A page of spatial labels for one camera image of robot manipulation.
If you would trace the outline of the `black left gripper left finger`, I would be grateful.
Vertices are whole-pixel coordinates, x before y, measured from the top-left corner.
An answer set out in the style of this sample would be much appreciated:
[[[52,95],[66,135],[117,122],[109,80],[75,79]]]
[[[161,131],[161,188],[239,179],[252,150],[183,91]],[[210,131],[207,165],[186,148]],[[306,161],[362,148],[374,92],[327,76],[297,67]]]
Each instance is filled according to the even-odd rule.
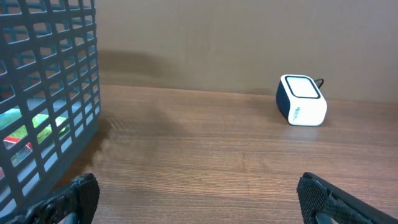
[[[92,173],[75,177],[43,200],[6,215],[6,224],[90,224],[95,216],[100,187]]]

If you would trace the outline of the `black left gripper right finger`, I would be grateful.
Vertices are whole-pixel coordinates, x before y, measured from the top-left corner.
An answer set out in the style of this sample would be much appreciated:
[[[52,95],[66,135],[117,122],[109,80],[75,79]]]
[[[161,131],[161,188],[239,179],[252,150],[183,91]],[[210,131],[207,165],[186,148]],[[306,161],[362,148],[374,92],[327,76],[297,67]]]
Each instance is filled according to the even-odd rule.
[[[319,176],[306,172],[297,185],[303,222],[397,224],[397,219],[370,206]]]

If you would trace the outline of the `white barcode scanner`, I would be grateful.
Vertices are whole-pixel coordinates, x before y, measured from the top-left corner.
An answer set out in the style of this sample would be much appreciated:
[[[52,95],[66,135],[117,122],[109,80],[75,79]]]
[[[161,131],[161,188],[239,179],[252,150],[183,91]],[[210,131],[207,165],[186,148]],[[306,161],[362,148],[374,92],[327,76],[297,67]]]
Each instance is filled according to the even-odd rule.
[[[292,126],[319,126],[325,119],[327,102],[320,91],[324,79],[285,74],[280,77],[275,101]]]

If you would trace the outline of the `red packets in basket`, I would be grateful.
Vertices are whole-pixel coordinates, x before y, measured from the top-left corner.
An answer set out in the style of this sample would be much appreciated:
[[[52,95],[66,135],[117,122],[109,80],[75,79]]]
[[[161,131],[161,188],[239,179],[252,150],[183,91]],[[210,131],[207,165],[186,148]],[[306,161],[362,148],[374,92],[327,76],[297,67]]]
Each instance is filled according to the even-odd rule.
[[[30,142],[12,136],[3,139],[1,168],[5,177],[14,176],[18,182],[23,182],[35,167],[36,161]]]

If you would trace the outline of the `dark grey mesh basket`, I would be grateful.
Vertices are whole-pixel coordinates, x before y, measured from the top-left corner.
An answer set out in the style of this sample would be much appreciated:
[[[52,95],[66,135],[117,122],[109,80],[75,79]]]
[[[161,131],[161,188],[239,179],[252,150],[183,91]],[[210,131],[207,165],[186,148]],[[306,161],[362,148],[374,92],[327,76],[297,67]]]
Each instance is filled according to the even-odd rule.
[[[95,0],[1,0],[1,148],[30,142],[23,181],[1,168],[1,215],[42,200],[98,129]]]

